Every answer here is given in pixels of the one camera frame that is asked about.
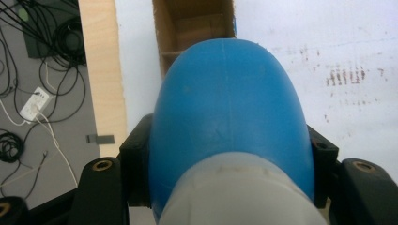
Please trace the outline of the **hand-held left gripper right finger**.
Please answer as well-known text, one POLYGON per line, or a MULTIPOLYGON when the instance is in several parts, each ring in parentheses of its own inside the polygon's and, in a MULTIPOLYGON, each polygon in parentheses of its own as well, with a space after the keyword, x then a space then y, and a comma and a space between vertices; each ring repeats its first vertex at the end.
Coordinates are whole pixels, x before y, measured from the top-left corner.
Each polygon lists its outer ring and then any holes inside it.
POLYGON ((333 183, 333 168, 339 148, 314 128, 307 126, 314 159, 314 205, 325 208, 333 183))

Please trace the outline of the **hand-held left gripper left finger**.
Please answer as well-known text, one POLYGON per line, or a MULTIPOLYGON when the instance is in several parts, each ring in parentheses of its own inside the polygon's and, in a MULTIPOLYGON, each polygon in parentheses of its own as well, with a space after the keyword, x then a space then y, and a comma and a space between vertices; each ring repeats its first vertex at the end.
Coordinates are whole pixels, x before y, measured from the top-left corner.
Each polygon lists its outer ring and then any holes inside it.
POLYGON ((152 118, 152 113, 145 115, 119 147, 122 181, 132 207, 151 207, 148 168, 152 118))

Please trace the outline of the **blue bottle with white cap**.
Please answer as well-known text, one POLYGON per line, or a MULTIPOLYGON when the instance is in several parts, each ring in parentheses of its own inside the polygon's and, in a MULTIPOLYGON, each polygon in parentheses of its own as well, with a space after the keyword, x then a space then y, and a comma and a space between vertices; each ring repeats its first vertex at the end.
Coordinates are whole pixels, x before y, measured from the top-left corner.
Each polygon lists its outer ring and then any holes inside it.
POLYGON ((169 69, 149 140, 157 225, 327 225, 296 91, 260 45, 212 39, 169 69))

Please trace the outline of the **blue cardboard box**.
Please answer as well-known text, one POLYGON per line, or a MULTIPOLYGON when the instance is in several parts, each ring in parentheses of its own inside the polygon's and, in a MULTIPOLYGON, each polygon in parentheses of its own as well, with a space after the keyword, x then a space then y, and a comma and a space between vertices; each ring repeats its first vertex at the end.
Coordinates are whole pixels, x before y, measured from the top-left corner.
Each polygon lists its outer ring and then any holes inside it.
POLYGON ((152 0, 161 77, 190 46, 236 36, 234 0, 152 0))

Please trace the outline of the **black tape strip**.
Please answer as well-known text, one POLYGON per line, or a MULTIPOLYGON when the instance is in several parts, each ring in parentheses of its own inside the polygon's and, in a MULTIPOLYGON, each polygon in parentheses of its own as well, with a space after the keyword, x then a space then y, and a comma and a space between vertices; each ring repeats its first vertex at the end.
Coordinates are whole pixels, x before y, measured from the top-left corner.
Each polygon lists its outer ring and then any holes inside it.
POLYGON ((97 134, 91 134, 86 136, 86 141, 88 143, 95 143, 98 145, 102 144, 114 144, 115 143, 115 137, 113 135, 97 135, 97 134))

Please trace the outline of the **white power strip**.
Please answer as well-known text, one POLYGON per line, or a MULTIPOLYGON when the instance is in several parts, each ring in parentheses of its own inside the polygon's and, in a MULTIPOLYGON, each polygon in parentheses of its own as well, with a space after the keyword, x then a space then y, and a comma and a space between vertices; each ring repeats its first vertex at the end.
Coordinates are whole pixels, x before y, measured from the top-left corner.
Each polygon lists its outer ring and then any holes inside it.
POLYGON ((46 108, 51 100, 51 96, 41 87, 37 87, 31 97, 26 101, 20 110, 20 116, 27 122, 31 123, 38 114, 46 108))

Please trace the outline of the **white table mat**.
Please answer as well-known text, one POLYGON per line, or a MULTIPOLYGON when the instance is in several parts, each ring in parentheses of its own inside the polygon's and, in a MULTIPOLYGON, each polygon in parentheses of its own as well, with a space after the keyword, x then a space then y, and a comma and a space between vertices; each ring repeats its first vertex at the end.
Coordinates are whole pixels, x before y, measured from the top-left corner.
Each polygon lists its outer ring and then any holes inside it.
MULTIPOLYGON (((152 0, 115 0, 127 128, 161 88, 152 0)), ((398 183, 398 0, 234 0, 236 36, 287 71, 312 128, 398 183)))

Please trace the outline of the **dark grey floor plate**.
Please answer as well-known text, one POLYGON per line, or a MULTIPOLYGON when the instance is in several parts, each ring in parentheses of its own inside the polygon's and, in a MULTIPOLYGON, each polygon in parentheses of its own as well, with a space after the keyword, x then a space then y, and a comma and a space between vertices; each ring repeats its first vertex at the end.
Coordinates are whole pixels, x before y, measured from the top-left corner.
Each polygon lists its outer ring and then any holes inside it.
POLYGON ((18 10, 30 58, 60 56, 84 61, 84 35, 78 0, 23 0, 18 10))

